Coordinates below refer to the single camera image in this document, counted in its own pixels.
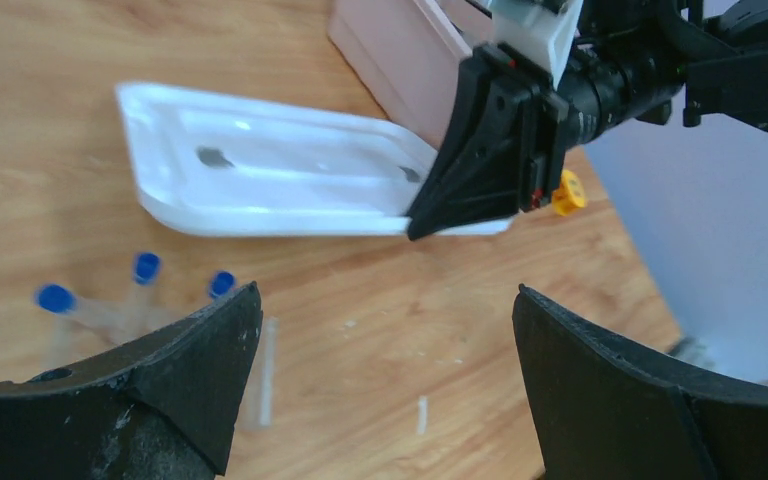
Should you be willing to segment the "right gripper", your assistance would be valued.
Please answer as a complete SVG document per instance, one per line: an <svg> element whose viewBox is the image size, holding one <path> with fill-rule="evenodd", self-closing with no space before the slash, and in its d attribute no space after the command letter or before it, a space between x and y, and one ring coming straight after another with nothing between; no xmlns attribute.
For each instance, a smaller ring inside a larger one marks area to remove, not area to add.
<svg viewBox="0 0 768 480"><path fill-rule="evenodd" d="M479 45L459 64L449 125L407 212L408 238L547 206L566 149L628 120L669 122L685 64L655 27L573 47L552 84L511 46Z"/></svg>

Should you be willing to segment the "white plastic lid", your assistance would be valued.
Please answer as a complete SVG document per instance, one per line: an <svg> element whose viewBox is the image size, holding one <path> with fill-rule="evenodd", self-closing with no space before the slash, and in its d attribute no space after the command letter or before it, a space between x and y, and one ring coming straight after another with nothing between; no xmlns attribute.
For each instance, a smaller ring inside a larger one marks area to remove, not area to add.
<svg viewBox="0 0 768 480"><path fill-rule="evenodd" d="M401 236L436 157L366 116L153 82L115 96L140 205L193 236Z"/></svg>

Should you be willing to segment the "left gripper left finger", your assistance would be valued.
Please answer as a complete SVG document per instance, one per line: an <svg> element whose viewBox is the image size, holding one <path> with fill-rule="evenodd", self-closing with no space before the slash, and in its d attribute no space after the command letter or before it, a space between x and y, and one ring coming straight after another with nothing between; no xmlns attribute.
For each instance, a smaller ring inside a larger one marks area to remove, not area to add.
<svg viewBox="0 0 768 480"><path fill-rule="evenodd" d="M227 295L258 301L256 283ZM99 373L43 372L29 381L0 382L0 479L212 479L227 471L236 415L217 416L218 403L189 404L190 432L158 407L138 400Z"/></svg>

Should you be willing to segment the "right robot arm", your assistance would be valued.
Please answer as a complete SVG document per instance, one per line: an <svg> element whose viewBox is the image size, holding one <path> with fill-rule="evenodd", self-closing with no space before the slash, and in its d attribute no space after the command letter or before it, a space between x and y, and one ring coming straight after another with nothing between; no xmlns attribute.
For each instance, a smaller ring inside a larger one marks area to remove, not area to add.
<svg viewBox="0 0 768 480"><path fill-rule="evenodd" d="M723 114L768 134L768 1L492 1L492 37L458 66L407 236L586 206L566 153L629 120Z"/></svg>

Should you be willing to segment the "test tube blue cap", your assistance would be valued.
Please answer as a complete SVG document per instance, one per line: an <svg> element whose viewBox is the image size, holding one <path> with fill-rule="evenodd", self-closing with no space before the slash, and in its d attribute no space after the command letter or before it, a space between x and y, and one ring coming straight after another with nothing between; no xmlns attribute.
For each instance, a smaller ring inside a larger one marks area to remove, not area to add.
<svg viewBox="0 0 768 480"><path fill-rule="evenodd" d="M220 297L233 290L236 285L236 277L233 273L227 270L218 270L207 285L207 295L211 301L219 299Z"/></svg>
<svg viewBox="0 0 768 480"><path fill-rule="evenodd" d="M117 324L117 312L107 303L74 294L59 284L45 284L35 294L38 307L56 317L54 340L68 345L77 328L109 335Z"/></svg>
<svg viewBox="0 0 768 480"><path fill-rule="evenodd" d="M140 252L134 257L129 287L123 304L125 332L141 335L153 310L156 280L161 269L160 257L152 252Z"/></svg>

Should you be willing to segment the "clear test tube rack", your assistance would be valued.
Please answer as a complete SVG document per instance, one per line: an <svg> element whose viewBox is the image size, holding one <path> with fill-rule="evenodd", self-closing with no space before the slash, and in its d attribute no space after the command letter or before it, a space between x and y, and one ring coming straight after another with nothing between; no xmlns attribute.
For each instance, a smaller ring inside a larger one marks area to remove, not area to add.
<svg viewBox="0 0 768 480"><path fill-rule="evenodd" d="M206 394L218 403L217 416L236 415L238 426L252 430L272 423L272 394L277 322L261 321L256 298L227 295L188 316L172 317L153 306L140 336L125 332L123 305L109 335L77 328L71 342L55 344L46 368L78 375L99 373L138 400L160 408L173 423L190 432L199 421L184 408L201 408Z"/></svg>

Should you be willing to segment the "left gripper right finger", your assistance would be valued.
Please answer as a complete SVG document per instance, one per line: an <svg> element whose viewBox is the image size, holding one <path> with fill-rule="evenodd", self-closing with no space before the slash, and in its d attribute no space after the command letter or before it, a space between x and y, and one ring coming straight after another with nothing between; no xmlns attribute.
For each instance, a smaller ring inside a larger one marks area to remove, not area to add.
<svg viewBox="0 0 768 480"><path fill-rule="evenodd" d="M768 479L768 386L653 350L521 286L512 312L548 479Z"/></svg>

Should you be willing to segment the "pink plastic bin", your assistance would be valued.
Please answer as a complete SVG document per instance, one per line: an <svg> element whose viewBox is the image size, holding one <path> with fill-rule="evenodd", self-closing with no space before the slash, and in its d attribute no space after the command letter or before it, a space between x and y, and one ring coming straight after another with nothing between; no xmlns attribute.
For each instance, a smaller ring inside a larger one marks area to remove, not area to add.
<svg viewBox="0 0 768 480"><path fill-rule="evenodd" d="M458 65L492 33L480 1L339 0L328 36L381 109L440 146Z"/></svg>

